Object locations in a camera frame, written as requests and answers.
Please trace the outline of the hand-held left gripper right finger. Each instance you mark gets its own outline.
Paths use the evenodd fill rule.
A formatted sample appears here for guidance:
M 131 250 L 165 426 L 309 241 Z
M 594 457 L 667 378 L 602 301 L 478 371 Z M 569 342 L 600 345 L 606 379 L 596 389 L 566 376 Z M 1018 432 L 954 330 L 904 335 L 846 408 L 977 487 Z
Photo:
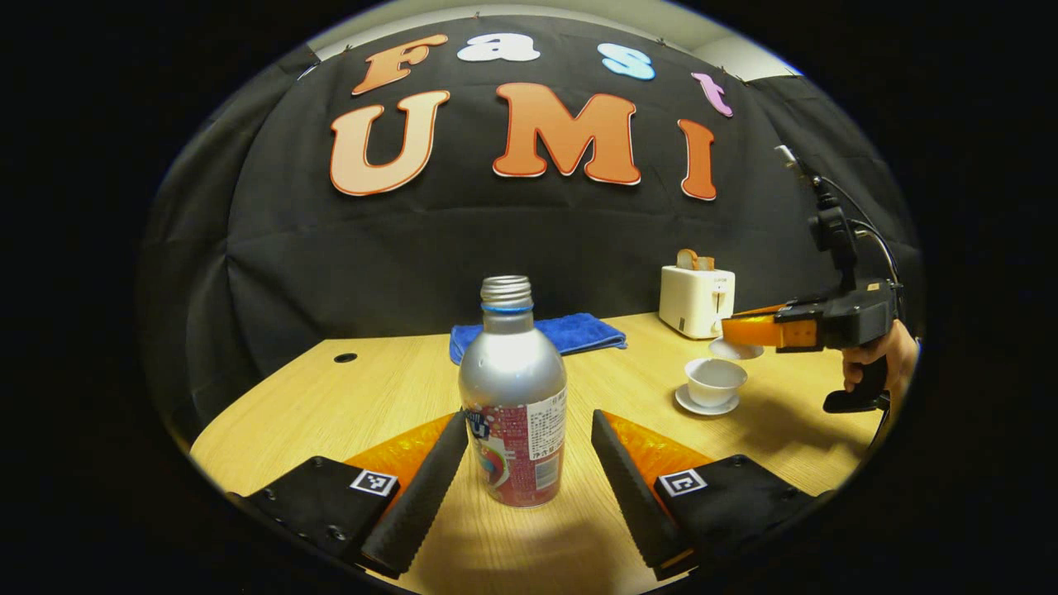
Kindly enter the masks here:
M 711 459 L 604 410 L 592 412 L 592 448 L 659 580 L 729 572 L 832 495 L 806 493 L 745 455 Z

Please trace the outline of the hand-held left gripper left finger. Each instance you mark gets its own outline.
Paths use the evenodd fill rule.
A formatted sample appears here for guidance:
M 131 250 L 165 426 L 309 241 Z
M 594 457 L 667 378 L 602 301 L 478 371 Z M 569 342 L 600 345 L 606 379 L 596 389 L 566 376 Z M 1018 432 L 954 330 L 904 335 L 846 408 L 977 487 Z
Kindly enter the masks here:
M 398 578 L 426 539 L 467 444 L 466 414 L 456 411 L 344 462 L 310 456 L 254 491 L 227 495 L 343 564 Z

